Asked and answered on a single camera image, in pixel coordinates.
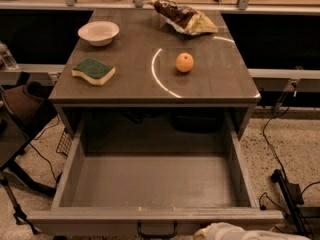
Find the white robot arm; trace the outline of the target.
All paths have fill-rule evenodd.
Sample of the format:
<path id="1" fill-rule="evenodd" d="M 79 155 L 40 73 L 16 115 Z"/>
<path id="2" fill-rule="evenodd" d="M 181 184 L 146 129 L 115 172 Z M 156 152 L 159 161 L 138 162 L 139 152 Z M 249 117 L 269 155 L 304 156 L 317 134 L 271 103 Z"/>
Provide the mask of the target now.
<path id="1" fill-rule="evenodd" d="M 244 230 L 229 223 L 212 223 L 198 230 L 193 240 L 310 240 L 307 237 L 264 230 Z"/>

